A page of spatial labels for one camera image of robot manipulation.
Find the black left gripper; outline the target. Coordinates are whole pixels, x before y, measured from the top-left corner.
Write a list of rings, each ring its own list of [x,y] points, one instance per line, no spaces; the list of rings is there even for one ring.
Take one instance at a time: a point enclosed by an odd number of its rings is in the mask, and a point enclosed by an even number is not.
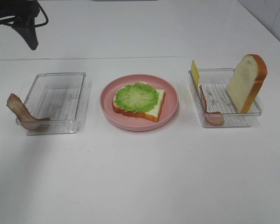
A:
[[[36,50],[34,21],[40,11],[41,5],[36,0],[0,0],[0,25],[12,27],[31,50]]]

